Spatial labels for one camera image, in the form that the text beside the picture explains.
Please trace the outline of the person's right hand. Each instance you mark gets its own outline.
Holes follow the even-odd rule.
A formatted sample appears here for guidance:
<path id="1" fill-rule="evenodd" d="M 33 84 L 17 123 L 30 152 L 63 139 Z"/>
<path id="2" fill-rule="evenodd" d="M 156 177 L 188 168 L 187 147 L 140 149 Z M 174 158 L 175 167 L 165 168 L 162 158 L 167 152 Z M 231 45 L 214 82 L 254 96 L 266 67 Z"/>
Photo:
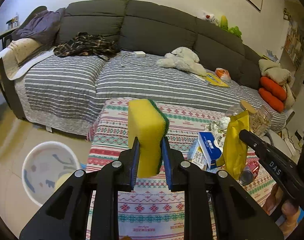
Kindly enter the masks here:
<path id="1" fill-rule="evenodd" d="M 282 189 L 277 184 L 273 185 L 271 193 L 263 205 L 263 210 L 268 215 L 271 215 L 275 208 L 280 205 L 282 197 Z M 301 211 L 299 206 L 292 204 L 290 200 L 286 200 L 282 204 L 281 211 L 284 217 L 284 221 L 281 222 L 279 228 L 283 232 L 284 237 L 287 238 L 296 228 L 297 220 L 300 216 Z"/>

